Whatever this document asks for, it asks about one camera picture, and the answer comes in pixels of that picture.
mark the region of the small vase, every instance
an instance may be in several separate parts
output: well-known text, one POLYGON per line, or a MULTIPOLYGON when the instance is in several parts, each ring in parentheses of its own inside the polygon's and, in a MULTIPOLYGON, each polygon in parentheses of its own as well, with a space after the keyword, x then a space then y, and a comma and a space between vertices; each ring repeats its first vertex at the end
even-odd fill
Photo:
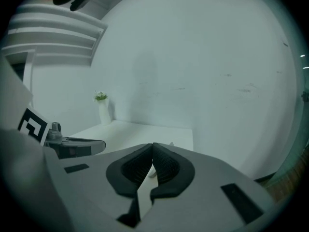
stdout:
POLYGON ((98 101, 98 113, 100 115, 101 124, 106 126, 109 125, 111 121, 110 114, 108 112, 109 99, 98 101))

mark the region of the black rubber pad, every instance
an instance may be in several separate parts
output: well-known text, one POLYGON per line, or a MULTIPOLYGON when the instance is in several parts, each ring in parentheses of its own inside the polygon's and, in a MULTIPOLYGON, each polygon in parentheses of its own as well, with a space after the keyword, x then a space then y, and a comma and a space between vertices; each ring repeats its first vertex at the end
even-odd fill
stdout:
POLYGON ((134 198, 152 166, 152 144, 112 162, 106 177, 116 193, 134 198))
POLYGON ((64 168, 64 170, 69 174, 69 173, 73 173, 76 171, 80 171, 83 169, 89 168, 89 166, 87 164, 80 164, 80 165, 75 165, 75 166, 71 166, 71 167, 66 167, 64 168))
POLYGON ((157 198, 178 196, 195 176, 194 166, 188 159, 157 143, 153 143, 153 165, 159 186, 151 190, 152 202, 157 198))
POLYGON ((263 214, 260 208, 236 184, 228 184, 222 186, 221 189, 245 223, 251 223, 263 214))

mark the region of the white vase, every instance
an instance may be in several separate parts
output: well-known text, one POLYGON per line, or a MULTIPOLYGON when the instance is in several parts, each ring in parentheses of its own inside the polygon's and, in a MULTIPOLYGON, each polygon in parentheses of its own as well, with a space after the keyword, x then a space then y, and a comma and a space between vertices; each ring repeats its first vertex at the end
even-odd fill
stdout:
POLYGON ((111 121, 110 114, 108 112, 109 99, 98 101, 98 113, 100 115, 101 124, 106 126, 109 125, 111 121))

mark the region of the small plant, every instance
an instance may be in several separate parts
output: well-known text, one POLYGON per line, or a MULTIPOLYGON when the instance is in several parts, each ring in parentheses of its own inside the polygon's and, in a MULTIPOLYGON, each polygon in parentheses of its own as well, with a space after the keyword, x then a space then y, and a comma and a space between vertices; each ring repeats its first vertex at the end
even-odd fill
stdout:
POLYGON ((93 100, 98 102, 98 101, 105 100, 107 98, 108 96, 104 92, 96 92, 93 100))

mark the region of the white table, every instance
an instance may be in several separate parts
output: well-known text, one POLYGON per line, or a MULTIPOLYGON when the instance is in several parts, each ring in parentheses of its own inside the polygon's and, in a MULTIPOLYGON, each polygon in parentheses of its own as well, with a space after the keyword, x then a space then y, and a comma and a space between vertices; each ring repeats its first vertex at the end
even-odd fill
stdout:
POLYGON ((177 147, 193 151, 191 129, 140 125, 119 120, 114 120, 107 126, 100 124, 88 128, 71 137, 104 140, 106 149, 102 152, 103 154, 140 144, 163 143, 169 145, 171 142, 177 147))

